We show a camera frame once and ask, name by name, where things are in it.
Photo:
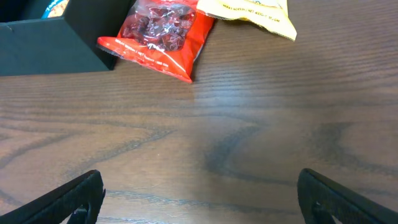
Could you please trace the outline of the teal Chunkies cookie box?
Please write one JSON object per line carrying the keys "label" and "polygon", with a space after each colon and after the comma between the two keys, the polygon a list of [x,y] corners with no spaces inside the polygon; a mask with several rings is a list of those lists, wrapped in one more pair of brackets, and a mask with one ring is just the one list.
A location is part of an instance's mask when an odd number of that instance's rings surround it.
{"label": "teal Chunkies cookie box", "polygon": [[69,0],[52,0],[46,7],[44,14],[42,15],[42,19],[62,16],[68,3]]}

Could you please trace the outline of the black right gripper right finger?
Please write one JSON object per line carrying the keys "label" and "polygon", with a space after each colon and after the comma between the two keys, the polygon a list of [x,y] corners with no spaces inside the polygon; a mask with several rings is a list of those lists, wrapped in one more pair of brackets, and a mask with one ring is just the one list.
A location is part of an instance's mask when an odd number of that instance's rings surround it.
{"label": "black right gripper right finger", "polygon": [[297,181],[298,203],[309,223],[397,223],[390,210],[312,169],[302,169]]}

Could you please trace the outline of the red Hacks candy bag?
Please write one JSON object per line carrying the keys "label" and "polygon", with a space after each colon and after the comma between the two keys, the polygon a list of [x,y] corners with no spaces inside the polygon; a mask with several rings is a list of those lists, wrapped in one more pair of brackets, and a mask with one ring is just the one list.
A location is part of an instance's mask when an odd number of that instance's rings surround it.
{"label": "red Hacks candy bag", "polygon": [[97,46],[121,59],[191,83],[193,64],[215,19],[200,13],[197,1],[137,0],[116,37]]}

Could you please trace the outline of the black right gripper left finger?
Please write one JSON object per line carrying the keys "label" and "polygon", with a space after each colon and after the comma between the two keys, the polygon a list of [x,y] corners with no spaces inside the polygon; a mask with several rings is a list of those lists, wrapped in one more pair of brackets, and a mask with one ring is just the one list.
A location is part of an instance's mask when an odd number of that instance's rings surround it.
{"label": "black right gripper left finger", "polygon": [[101,173],[90,170],[49,193],[1,216],[1,224],[95,224],[106,190]]}

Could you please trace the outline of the yellow Hacks candy bag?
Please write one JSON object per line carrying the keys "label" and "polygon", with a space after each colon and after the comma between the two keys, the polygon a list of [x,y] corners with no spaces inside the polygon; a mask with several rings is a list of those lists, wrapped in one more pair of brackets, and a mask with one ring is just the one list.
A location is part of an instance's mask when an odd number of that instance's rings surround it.
{"label": "yellow Hacks candy bag", "polygon": [[249,21],[293,41],[297,36],[287,0],[199,0],[197,9],[218,19]]}

